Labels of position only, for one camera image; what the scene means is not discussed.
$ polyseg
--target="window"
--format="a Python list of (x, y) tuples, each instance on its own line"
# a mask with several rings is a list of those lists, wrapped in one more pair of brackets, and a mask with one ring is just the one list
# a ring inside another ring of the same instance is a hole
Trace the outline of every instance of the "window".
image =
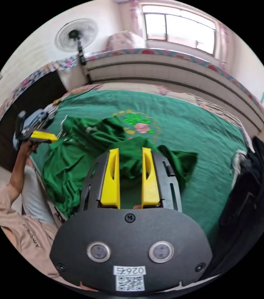
[(144, 5), (147, 40), (162, 40), (214, 54), (215, 23), (195, 13), (167, 6)]

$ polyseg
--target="beige shirt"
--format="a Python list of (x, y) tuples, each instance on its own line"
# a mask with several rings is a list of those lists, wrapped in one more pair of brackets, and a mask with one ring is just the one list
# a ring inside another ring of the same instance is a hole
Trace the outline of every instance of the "beige shirt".
[(59, 276), (49, 258), (57, 226), (30, 216), (21, 216), (11, 207), (12, 190), (0, 189), (0, 226), (9, 229), (16, 238), (16, 248), (37, 270), (61, 283), (77, 287)]

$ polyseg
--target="window frame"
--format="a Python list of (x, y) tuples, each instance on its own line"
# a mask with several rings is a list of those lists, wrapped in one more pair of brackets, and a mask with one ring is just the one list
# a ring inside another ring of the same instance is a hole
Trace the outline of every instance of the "window frame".
[[(154, 4), (143, 4), (143, 5), (141, 5), (141, 11), (142, 11), (142, 14), (143, 14), (144, 26), (145, 26), (145, 35), (146, 35), (146, 40), (147, 40), (147, 41), (161, 41), (161, 42), (167, 42), (167, 43), (170, 43), (170, 44), (181, 45), (181, 46), (184, 46), (184, 47), (187, 47), (187, 48), (190, 48), (190, 49), (195, 49), (195, 50), (197, 50), (197, 51), (204, 52), (204, 53), (206, 53), (207, 55), (210, 55), (210, 56), (212, 56), (212, 57), (215, 58), (215, 52), (216, 52), (216, 46), (217, 46), (217, 36), (216, 36), (217, 26), (216, 26), (216, 22), (215, 22), (214, 20), (210, 20), (209, 18), (205, 18), (205, 19), (207, 19), (207, 20), (212, 21), (212, 22), (215, 24), (215, 29), (213, 29), (213, 28), (211, 28), (211, 27), (209, 27), (209, 26), (207, 26), (207, 25), (205, 25), (205, 24), (202, 24), (202, 23), (200, 23), (200, 22), (198, 22), (198, 21), (195, 21), (195, 20), (192, 20), (192, 19), (189, 19), (189, 18), (186, 18), (186, 17), (182, 17), (182, 16), (177, 16), (177, 15), (170, 14), (170, 13), (163, 13), (163, 12), (144, 12), (144, 11), (143, 11), (143, 6), (161, 6), (161, 7), (167, 7), (167, 6), (166, 6), (166, 5), (156, 5), (156, 4), (155, 4), (155, 5), (154, 5)], [(187, 12), (193, 13), (193, 14), (195, 14), (195, 15), (198, 15), (198, 16), (204, 18), (203, 16), (201, 16), (201, 15), (199, 15), (199, 14), (193, 12), (193, 11), (189, 11), (189, 10), (181, 9), (181, 8), (176, 8), (176, 9), (178, 9), (178, 10), (180, 10), (180, 11), (187, 11)], [(146, 21), (146, 18), (145, 18), (146, 15), (163, 15), (163, 16), (164, 16), (164, 20), (165, 20), (165, 39), (164, 39), (164, 40), (161, 40), (161, 39), (151, 39), (151, 38), (149, 39), (149, 38), (148, 38), (147, 21)], [(179, 43), (169, 42), (169, 41), (168, 41), (168, 35), (167, 35), (167, 21), (166, 21), (166, 16), (175, 16), (175, 17), (184, 18), (184, 19), (187, 19), (187, 20), (194, 21), (194, 22), (196, 22), (196, 23), (198, 23), (198, 24), (202, 24), (202, 25), (204, 25), (204, 26), (206, 26), (206, 27), (212, 29), (212, 30), (214, 31), (214, 46), (213, 46), (213, 53), (209, 53), (209, 52), (207, 52), (207, 51), (198, 49), (198, 48), (197, 48), (197, 45), (196, 45), (196, 47), (194, 48), (194, 47), (190, 47), (190, 46), (183, 45), (183, 44), (179, 44)]]

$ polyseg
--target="mattress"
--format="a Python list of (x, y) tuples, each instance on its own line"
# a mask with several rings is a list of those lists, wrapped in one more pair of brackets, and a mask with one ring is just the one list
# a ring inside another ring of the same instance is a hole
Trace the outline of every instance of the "mattress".
[[(232, 188), (233, 156), (238, 150), (252, 149), (239, 119), (192, 94), (136, 83), (84, 86), (65, 94), (54, 105), (57, 109), (48, 130), (56, 135), (67, 115), (95, 119), (117, 115), (127, 138), (144, 136), (171, 150), (197, 152), (192, 179), (181, 194), (182, 208), (201, 226), (209, 242), (214, 242), (218, 219)], [(32, 155), (39, 173), (47, 156), (46, 144)]]

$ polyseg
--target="standing fan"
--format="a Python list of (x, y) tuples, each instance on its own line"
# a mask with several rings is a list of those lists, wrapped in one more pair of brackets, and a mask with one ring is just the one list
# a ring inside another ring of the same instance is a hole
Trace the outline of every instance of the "standing fan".
[(63, 52), (78, 51), (80, 64), (85, 72), (88, 84), (92, 83), (83, 50), (89, 46), (98, 34), (97, 24), (90, 19), (77, 19), (64, 25), (55, 37), (56, 47)]

